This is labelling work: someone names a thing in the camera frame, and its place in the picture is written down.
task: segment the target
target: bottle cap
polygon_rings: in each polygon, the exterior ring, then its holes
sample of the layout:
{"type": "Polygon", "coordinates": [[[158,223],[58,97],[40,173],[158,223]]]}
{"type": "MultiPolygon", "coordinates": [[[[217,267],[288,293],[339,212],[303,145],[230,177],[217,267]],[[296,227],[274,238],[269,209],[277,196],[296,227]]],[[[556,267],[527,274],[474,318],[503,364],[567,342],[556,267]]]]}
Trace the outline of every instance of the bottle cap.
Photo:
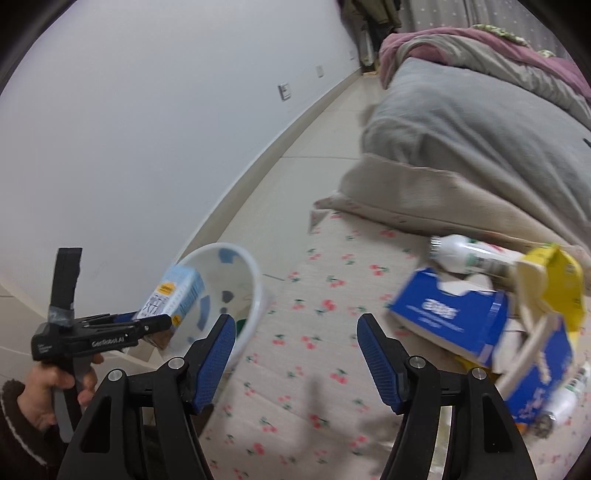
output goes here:
{"type": "Polygon", "coordinates": [[[441,248],[441,237],[434,235],[431,237],[431,250],[429,250],[429,258],[436,260],[439,256],[439,249],[441,248]]]}
{"type": "Polygon", "coordinates": [[[533,434],[539,438],[546,439],[550,436],[556,425],[556,418],[549,411],[543,411],[538,415],[531,426],[533,434]]]}

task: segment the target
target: bedding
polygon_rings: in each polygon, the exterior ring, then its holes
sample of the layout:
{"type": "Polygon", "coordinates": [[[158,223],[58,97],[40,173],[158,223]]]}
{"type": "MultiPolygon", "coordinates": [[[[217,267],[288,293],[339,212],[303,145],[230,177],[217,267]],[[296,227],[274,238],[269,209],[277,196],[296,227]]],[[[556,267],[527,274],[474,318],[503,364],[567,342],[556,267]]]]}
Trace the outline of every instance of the bedding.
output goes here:
{"type": "Polygon", "coordinates": [[[591,132],[580,122],[520,87],[410,58],[374,110],[362,151],[393,164],[455,172],[470,188],[508,202],[588,255],[591,149],[585,139],[591,132]]]}
{"type": "MultiPolygon", "coordinates": [[[[410,354],[459,369],[385,309],[423,263],[428,238],[334,210],[314,218],[307,255],[261,321],[200,438],[216,480],[380,478],[401,418],[381,402],[358,348],[362,313],[373,313],[410,354]]],[[[590,345],[583,335],[576,362],[590,345]]],[[[562,479],[576,461],[591,434],[590,398],[582,398],[567,427],[528,440],[539,480],[562,479]]],[[[442,433],[449,428],[448,409],[440,425],[442,433]]],[[[444,437],[433,480],[441,478],[444,437]]]]}
{"type": "Polygon", "coordinates": [[[477,30],[475,28],[441,27],[422,30],[420,32],[389,35],[382,43],[379,50],[379,58],[382,64],[380,80],[384,88],[388,88],[394,77],[395,71],[392,70],[392,64],[397,50],[407,41],[423,35],[432,34],[456,35],[478,40],[485,45],[490,46],[497,53],[508,59],[537,67],[556,78],[559,78],[567,83],[576,93],[582,95],[586,99],[591,99],[591,87],[585,80],[579,68],[572,61],[558,57],[546,58],[531,48],[516,45],[508,40],[497,37],[492,33],[477,30]]]}
{"type": "Polygon", "coordinates": [[[591,292],[591,257],[586,249],[569,244],[523,210],[455,172],[365,154],[343,176],[338,191],[314,206],[352,212],[420,235],[460,233],[524,253],[557,243],[578,260],[591,292]]]}
{"type": "Polygon", "coordinates": [[[548,100],[591,128],[591,108],[582,95],[559,78],[508,59],[478,40],[456,35],[421,35],[398,49],[391,69],[395,72],[409,57],[466,68],[512,83],[548,100]]]}

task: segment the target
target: wall socket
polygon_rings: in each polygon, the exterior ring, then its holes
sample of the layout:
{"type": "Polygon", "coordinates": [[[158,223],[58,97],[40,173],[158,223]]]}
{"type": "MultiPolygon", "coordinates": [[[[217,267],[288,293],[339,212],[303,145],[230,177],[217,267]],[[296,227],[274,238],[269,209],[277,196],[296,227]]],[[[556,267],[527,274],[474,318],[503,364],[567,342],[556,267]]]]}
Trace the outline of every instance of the wall socket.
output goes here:
{"type": "Polygon", "coordinates": [[[282,83],[278,85],[279,87],[279,95],[281,95],[281,100],[284,102],[291,98],[291,88],[289,83],[282,83]]]}

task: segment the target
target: cardboard box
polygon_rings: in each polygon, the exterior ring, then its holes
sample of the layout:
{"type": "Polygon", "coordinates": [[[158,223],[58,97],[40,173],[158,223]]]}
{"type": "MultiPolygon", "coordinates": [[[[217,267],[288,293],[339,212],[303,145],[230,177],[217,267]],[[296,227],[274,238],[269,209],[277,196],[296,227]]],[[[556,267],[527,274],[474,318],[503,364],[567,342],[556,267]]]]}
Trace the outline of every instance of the cardboard box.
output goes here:
{"type": "Polygon", "coordinates": [[[142,319],[165,313],[172,319],[172,325],[164,332],[146,335],[144,340],[161,350],[165,349],[185,315],[204,290],[203,279],[197,271],[182,265],[172,265],[135,316],[136,319],[142,319]]]}

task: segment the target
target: blue tissue box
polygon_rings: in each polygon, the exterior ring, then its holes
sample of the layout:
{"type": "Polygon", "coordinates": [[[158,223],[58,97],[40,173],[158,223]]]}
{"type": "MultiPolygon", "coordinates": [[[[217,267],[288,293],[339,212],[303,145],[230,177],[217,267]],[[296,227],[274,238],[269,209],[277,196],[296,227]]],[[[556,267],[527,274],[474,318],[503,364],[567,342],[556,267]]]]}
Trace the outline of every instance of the blue tissue box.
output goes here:
{"type": "Polygon", "coordinates": [[[561,318],[543,351],[538,354],[528,374],[511,396],[505,400],[513,420],[524,431],[536,418],[552,392],[560,385],[573,359],[569,337],[561,318]]]}
{"type": "Polygon", "coordinates": [[[409,330],[478,365],[491,365],[507,321],[504,291],[453,295],[431,268],[417,270],[389,310],[409,330]]]}

